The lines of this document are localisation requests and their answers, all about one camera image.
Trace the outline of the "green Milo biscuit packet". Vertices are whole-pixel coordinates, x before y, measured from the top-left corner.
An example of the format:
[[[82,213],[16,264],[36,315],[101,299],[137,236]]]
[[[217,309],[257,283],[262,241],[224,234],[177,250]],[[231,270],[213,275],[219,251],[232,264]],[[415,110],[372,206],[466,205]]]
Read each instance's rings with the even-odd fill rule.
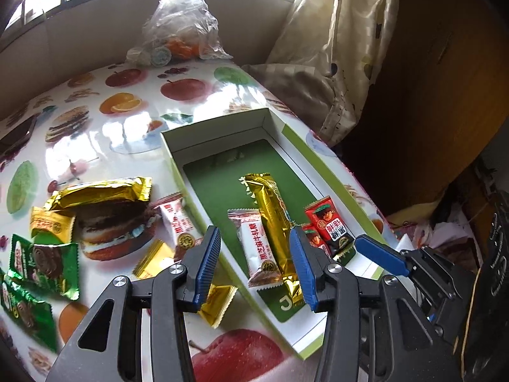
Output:
[[[13,235],[10,270],[14,277],[72,301],[79,299],[79,248],[75,242],[34,243]]]

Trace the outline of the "red black candy packet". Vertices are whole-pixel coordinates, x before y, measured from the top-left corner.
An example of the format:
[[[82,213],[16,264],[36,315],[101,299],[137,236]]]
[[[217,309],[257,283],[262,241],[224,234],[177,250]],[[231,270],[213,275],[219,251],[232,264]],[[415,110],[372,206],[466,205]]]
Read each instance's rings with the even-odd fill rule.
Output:
[[[354,243],[354,237],[341,218],[331,197],[324,197],[309,204],[304,212],[328,245],[332,256],[347,251]]]

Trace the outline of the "white sesame candy packet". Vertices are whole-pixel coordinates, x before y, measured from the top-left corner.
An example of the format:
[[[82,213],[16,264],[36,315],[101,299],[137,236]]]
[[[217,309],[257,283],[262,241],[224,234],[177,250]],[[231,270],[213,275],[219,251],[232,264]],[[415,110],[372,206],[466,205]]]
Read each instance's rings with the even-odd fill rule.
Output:
[[[268,242],[258,209],[229,209],[248,265],[248,287],[267,289],[282,284],[282,274]]]

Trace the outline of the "long gold snack bar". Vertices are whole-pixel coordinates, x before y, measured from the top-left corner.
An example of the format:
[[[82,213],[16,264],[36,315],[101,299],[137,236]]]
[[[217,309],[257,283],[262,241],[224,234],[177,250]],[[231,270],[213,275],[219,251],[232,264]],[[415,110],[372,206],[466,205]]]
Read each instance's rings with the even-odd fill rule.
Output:
[[[290,233],[295,223],[286,209],[277,183],[270,173],[249,173],[241,176],[239,181],[245,186],[247,195],[253,198],[261,213],[268,242],[292,304],[304,304],[289,245]]]

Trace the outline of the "yellow gold snack packet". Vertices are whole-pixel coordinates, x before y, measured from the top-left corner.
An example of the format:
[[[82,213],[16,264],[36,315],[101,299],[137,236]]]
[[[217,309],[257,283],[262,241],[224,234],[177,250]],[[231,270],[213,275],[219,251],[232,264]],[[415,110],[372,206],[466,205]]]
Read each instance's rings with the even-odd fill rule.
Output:
[[[29,232],[35,239],[45,236],[50,243],[69,243],[73,238],[76,215],[67,210],[48,210],[34,206],[30,211]]]

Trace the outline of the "black smartphone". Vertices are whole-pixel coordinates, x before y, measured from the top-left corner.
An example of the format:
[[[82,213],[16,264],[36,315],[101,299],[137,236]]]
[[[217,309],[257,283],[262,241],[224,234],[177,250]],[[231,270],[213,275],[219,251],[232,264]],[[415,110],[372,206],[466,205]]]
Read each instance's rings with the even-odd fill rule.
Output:
[[[0,141],[1,156],[11,153],[13,150],[21,147],[29,141],[33,134],[35,123],[37,122],[38,115],[31,116],[19,125],[17,125],[11,132],[8,132]]]

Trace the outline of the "cream patterned curtain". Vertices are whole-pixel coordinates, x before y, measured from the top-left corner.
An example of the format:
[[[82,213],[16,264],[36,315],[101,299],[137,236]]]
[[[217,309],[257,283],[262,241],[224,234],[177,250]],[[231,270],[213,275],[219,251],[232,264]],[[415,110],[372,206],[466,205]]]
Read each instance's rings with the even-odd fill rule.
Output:
[[[400,0],[296,0],[265,63],[243,69],[329,146],[360,121]]]

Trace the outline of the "clear plastic bag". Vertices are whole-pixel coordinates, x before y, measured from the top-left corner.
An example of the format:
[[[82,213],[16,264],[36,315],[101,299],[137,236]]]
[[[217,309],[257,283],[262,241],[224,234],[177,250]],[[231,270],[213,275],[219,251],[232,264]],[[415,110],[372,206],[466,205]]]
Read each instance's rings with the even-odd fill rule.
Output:
[[[218,20],[205,0],[159,0],[142,27],[142,39],[126,53],[129,64],[165,67],[177,60],[230,60],[218,34]]]

